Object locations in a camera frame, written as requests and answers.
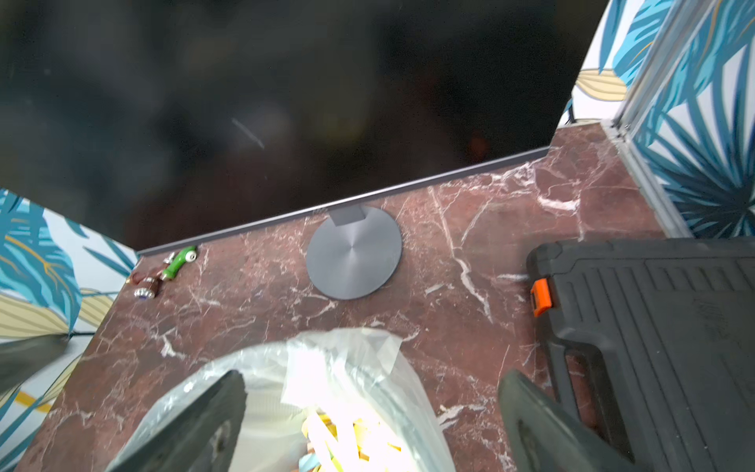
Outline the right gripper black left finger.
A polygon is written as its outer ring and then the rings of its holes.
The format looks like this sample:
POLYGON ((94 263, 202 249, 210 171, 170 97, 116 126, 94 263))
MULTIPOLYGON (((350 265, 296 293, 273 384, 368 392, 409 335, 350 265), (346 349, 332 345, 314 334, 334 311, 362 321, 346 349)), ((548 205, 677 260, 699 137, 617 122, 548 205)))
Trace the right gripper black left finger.
POLYGON ((245 414, 243 376, 230 371, 158 433, 111 464, 113 471, 230 469, 245 414))

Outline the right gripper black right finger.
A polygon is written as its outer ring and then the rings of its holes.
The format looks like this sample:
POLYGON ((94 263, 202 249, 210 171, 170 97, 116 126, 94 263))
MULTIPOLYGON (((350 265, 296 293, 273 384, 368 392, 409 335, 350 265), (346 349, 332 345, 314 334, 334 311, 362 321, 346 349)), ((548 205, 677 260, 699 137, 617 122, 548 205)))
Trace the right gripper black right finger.
POLYGON ((571 417, 521 372, 497 387, 511 456, 519 471, 636 471, 637 466, 571 417))

